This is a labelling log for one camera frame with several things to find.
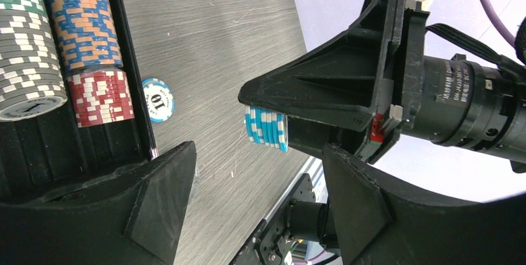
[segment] poker chip case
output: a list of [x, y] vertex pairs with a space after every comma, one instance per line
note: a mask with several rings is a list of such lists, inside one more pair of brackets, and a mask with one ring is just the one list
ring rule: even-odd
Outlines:
[[123, 0], [109, 4], [135, 117], [79, 127], [68, 100], [38, 117], [0, 122], [1, 264], [173, 263], [195, 145], [155, 158]]

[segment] black cable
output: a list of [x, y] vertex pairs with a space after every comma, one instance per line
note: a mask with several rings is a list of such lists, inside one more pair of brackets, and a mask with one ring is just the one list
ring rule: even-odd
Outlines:
[[323, 261], [320, 261], [318, 263], [315, 263], [313, 265], [327, 265], [330, 262], [333, 262], [334, 260], [336, 260], [337, 258], [340, 258], [340, 256], [338, 256], [337, 254], [334, 254], [334, 255], [328, 257], [327, 259], [325, 259]]

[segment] number 10 on chip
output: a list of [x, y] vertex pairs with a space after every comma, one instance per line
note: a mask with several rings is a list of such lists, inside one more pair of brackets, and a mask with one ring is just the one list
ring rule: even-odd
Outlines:
[[168, 85], [159, 79], [149, 78], [143, 81], [143, 90], [150, 120], [163, 122], [170, 118], [176, 102]]

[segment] purple cable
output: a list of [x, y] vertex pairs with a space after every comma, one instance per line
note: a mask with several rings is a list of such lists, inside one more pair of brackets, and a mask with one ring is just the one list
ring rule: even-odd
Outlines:
[[[332, 254], [331, 253], [328, 253], [327, 251], [322, 251], [321, 253], [319, 253], [317, 256], [315, 257], [312, 257], [311, 259], [309, 259], [308, 261], [309, 262], [312, 262], [313, 265], [315, 265], [318, 261], [320, 261], [320, 259], [322, 259], [323, 257], [325, 256], [331, 256]], [[293, 260], [293, 263], [294, 265], [307, 265], [307, 261], [306, 260], [300, 260], [300, 259], [294, 259]]]
[[490, 0], [480, 0], [480, 3], [482, 4], [482, 7], [484, 8], [486, 15], [488, 16], [488, 19], [491, 21], [493, 26], [495, 26], [495, 28], [502, 35], [502, 37], [504, 37], [504, 40], [506, 40], [507, 43], [509, 43], [512, 47], [515, 47], [515, 37], [509, 32], [506, 26], [502, 23], [499, 16], [497, 16], [497, 13], [495, 13], [495, 10], [493, 9], [493, 6], [491, 5], [491, 1]]

